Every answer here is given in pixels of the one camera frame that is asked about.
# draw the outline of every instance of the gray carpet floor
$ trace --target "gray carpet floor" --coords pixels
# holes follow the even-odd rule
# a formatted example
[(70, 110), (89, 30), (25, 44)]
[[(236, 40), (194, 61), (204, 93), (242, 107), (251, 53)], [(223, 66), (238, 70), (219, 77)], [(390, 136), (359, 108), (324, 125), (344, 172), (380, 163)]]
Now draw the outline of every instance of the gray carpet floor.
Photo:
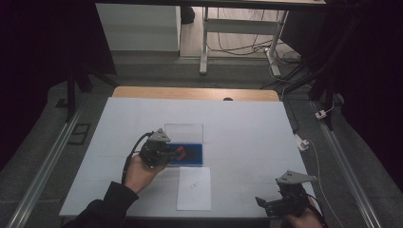
[[(260, 89), (275, 81), (268, 73), (268, 65), (262, 61), (209, 60), (206, 76), (199, 74), (199, 64), (192, 60), (149, 61), (139, 64), (116, 63), (117, 76), (113, 80), (122, 86), (179, 86), (179, 87), (222, 87)], [(293, 66), (282, 66), (283, 74)], [(47, 185), (35, 204), (26, 227), (60, 227), (66, 219), (58, 216), (74, 181), (91, 137), (101, 117), (106, 100), (113, 87), (91, 76), (94, 87), (89, 94), (77, 92), (77, 99), (86, 98), (78, 124), (89, 126), (85, 139), (70, 136)], [(308, 150), (301, 152), (307, 171), (318, 176), (321, 188), (314, 183), (317, 199), (323, 205), (330, 227), (367, 227), (355, 198), (344, 180), (332, 150), (315, 118), (316, 111), (309, 101), (309, 86), (282, 96), (290, 124), (302, 139), (310, 141)], [(21, 198), (40, 167), (47, 152), (65, 124), (67, 111), (56, 107), (60, 99), (67, 97), (66, 83), (54, 86), (48, 93), (48, 104), (42, 116), (15, 153), (6, 168), (0, 173), (0, 227), (6, 227)], [(342, 103), (337, 102), (333, 110), (334, 132), (354, 167), (359, 182), (367, 193), (378, 215), (382, 227), (403, 227), (403, 195), (389, 177), (368, 145), (348, 125), (340, 113)], [(144, 227), (250, 227), (249, 223), (214, 223), (187, 221), (183, 223), (142, 221)], [(270, 227), (279, 227), (272, 221)]]

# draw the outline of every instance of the white tabletop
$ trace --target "white tabletop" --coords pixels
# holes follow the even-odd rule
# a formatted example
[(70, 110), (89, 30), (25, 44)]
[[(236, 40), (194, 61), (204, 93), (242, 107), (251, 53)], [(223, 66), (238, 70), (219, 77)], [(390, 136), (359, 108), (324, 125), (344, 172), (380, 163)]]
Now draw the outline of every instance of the white tabletop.
[[(203, 166), (211, 170), (211, 211), (177, 211), (179, 168), (166, 168), (140, 193), (129, 217), (266, 218), (255, 197), (281, 198), (276, 178), (306, 174), (281, 102), (109, 98), (61, 216), (74, 217), (120, 182), (125, 157), (165, 124), (203, 124)], [(310, 183), (304, 183), (314, 194)]]

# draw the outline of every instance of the person's left hand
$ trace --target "person's left hand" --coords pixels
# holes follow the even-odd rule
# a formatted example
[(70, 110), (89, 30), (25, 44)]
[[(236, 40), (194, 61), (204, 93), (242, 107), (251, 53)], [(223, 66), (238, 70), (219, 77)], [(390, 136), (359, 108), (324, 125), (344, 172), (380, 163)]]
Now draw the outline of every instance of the person's left hand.
[(130, 166), (128, 167), (125, 186), (130, 188), (133, 192), (138, 194), (145, 189), (157, 176), (158, 173), (163, 171), (166, 165), (160, 165), (155, 168), (148, 167), (140, 158), (139, 155), (131, 158)]

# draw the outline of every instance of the white wall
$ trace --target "white wall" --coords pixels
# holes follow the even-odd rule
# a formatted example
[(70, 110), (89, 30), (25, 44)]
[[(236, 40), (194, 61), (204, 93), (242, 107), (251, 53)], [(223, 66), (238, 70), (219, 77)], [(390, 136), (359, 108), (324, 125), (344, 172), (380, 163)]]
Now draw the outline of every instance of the white wall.
[(97, 4), (111, 50), (180, 49), (179, 7)]

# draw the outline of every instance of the table leg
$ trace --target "table leg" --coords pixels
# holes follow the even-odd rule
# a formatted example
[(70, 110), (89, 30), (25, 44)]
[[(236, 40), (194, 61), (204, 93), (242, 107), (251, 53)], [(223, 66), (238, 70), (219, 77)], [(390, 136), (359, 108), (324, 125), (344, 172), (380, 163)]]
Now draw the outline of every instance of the table leg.
[(267, 59), (269, 60), (270, 68), (272, 69), (273, 76), (275, 76), (275, 77), (281, 76), (281, 74), (278, 70), (278, 65), (277, 65), (275, 57), (274, 57), (274, 53), (276, 50), (279, 36), (281, 35), (282, 27), (284, 26), (285, 18), (287, 17), (287, 13), (288, 13), (288, 11), (285, 11), (282, 14), (282, 16), (280, 17), (280, 19), (278, 21), (278, 25), (276, 27), (276, 32), (273, 36), (272, 45), (270, 46), (269, 49), (265, 50)]
[(201, 75), (207, 73), (207, 31), (208, 31), (208, 8), (205, 8), (203, 27), (202, 27), (201, 68), (200, 68)]

